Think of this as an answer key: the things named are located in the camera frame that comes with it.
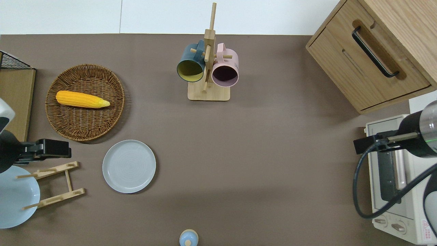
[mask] plate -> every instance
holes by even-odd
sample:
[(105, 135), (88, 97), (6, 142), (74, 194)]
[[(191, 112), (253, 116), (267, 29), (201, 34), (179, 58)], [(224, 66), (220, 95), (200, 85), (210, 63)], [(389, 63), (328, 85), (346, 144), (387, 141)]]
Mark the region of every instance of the plate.
[(11, 228), (28, 220), (37, 207), (22, 207), (39, 202), (39, 185), (33, 177), (16, 179), (15, 176), (30, 174), (21, 167), (11, 166), (0, 173), (0, 229)]
[(152, 150), (137, 140), (124, 140), (112, 146), (103, 159), (103, 177), (121, 193), (134, 193), (146, 187), (156, 171)]

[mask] oven knob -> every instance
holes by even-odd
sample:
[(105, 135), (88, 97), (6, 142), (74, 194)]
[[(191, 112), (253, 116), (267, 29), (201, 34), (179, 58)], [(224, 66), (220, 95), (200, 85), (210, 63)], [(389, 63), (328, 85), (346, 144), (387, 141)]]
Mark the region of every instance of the oven knob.
[(374, 219), (375, 223), (381, 224), (384, 227), (387, 227), (387, 219), (384, 215), (379, 216), (378, 218)]
[(392, 227), (400, 232), (401, 234), (406, 234), (407, 233), (407, 228), (405, 226), (405, 223), (402, 221), (398, 221), (396, 224), (392, 224)]

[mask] wire basket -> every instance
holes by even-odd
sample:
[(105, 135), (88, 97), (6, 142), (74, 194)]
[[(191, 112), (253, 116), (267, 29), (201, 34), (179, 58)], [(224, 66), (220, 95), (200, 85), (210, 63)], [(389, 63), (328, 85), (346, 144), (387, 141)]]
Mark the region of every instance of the wire basket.
[[(99, 109), (62, 105), (56, 100), (58, 91), (95, 95), (111, 105)], [(123, 86), (112, 71), (95, 64), (82, 64), (67, 69), (53, 81), (45, 99), (45, 112), (50, 125), (61, 136), (89, 141), (105, 135), (115, 126), (124, 105)]]
[(34, 69), (34, 68), (0, 50), (0, 69)]

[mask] metal cylinder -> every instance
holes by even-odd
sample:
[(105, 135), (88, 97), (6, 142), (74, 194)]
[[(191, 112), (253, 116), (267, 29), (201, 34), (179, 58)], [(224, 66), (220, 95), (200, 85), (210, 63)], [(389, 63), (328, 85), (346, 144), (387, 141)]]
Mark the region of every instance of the metal cylinder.
[(437, 153), (437, 101), (428, 104), (422, 110), (419, 128), (423, 140)]

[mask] black cable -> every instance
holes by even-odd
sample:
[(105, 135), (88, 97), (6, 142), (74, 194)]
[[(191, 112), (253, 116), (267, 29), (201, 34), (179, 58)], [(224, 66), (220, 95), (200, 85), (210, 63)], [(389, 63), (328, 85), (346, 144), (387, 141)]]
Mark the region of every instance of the black cable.
[(361, 165), (363, 164), (364, 158), (367, 156), (368, 153), (372, 152), (377, 146), (386, 144), (388, 140), (380, 140), (379, 142), (376, 142), (372, 144), (369, 148), (366, 149), (366, 151), (362, 154), (360, 157), (360, 160), (358, 160), (357, 168), (355, 169), (354, 174), (354, 182), (352, 184), (352, 194), (354, 197), (354, 205), (355, 210), (357, 213), (366, 219), (373, 219), (375, 217), (378, 217), (379, 215), (386, 212), (388, 209), (393, 207), (397, 201), (399, 201), (403, 196), (405, 196), (412, 188), (414, 188), (417, 184), (419, 184), (422, 180), (424, 180), (426, 177), (431, 175), (431, 173), (437, 171), (437, 163), (432, 165), (430, 168), (425, 170), (423, 173), (418, 175), (415, 179), (413, 179), (409, 184), (407, 184), (402, 190), (400, 190), (396, 196), (394, 196), (392, 199), (390, 199), (389, 202), (387, 202), (381, 209), (379, 209), (377, 212), (373, 214), (364, 214), (360, 206), (358, 204), (358, 197), (357, 197), (357, 181), (358, 181), (358, 173), (360, 172)]

